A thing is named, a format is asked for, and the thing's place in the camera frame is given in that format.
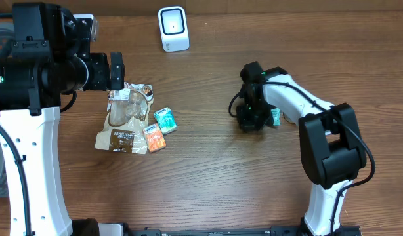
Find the teal white snack packet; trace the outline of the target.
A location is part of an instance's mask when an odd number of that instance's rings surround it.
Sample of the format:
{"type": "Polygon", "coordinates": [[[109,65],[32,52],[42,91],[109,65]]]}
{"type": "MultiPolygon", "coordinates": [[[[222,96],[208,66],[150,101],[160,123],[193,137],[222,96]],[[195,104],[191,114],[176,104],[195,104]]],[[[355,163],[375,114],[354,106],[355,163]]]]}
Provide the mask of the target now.
{"type": "Polygon", "coordinates": [[[281,125],[281,111],[279,108],[274,108],[271,109],[270,111],[271,115],[272,115],[272,125],[273,126],[280,126],[281,125]]]}

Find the beige bread bag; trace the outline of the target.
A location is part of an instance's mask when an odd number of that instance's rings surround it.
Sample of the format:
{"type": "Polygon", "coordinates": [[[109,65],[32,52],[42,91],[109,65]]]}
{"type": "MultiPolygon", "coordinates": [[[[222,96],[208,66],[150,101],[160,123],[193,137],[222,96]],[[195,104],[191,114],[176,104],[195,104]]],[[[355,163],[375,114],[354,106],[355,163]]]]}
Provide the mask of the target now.
{"type": "Polygon", "coordinates": [[[149,84],[124,83],[122,90],[108,93],[107,116],[97,134],[95,148],[105,151],[146,154],[148,146],[142,130],[154,102],[149,84]]]}

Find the small teal packet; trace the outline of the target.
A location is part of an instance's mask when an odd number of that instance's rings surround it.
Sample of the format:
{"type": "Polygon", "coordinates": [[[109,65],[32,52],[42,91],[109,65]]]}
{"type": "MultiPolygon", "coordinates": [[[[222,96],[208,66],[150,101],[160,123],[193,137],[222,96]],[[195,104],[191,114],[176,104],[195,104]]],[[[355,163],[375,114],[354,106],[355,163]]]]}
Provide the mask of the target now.
{"type": "Polygon", "coordinates": [[[177,130],[177,124],[173,112],[169,107],[156,111],[154,117],[163,134],[169,134],[177,130]]]}

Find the orange white packet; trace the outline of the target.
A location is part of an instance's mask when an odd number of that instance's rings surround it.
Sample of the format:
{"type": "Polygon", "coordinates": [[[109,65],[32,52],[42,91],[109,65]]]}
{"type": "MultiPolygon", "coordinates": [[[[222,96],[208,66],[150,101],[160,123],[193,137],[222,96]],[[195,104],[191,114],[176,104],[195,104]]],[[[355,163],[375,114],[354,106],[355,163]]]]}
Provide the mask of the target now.
{"type": "Polygon", "coordinates": [[[153,153],[166,147],[163,133],[157,123],[150,125],[143,130],[149,152],[153,153]]]}

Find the green lid jar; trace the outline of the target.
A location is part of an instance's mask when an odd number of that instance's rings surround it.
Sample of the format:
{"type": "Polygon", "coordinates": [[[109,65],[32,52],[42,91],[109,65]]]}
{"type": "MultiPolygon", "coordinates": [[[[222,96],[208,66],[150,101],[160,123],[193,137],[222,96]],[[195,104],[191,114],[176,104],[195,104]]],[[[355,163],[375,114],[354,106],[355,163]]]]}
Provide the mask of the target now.
{"type": "Polygon", "coordinates": [[[291,119],[289,118],[289,116],[287,116],[285,113],[283,113],[283,116],[284,116],[284,119],[285,119],[288,123],[297,125],[297,122],[291,120],[291,119]]]}

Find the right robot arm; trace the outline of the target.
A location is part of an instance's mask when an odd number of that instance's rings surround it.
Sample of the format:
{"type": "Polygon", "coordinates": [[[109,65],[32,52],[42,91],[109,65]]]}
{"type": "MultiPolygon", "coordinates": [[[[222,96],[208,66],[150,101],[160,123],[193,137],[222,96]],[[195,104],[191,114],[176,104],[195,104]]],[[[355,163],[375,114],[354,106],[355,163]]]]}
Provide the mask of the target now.
{"type": "Polygon", "coordinates": [[[359,170],[371,153],[359,131],[353,108],[321,100],[298,85],[281,67],[264,70],[258,62],[246,64],[237,97],[243,103],[231,116],[244,132],[273,125],[273,109],[297,125],[301,163],[312,182],[308,208],[299,226],[273,226],[271,235],[360,235],[358,226],[339,220],[347,190],[358,186],[359,170]]]}

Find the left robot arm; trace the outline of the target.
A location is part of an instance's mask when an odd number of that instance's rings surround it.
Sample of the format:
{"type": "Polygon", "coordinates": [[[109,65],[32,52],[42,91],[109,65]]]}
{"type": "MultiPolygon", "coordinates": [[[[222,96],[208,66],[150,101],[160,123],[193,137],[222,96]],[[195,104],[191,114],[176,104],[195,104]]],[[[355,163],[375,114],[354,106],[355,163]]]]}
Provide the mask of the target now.
{"type": "Polygon", "coordinates": [[[98,22],[50,3],[15,3],[14,38],[0,58],[0,145],[11,235],[123,235],[121,223],[69,217],[62,192],[58,128],[63,95],[121,90],[122,55],[92,53],[98,22]]]}

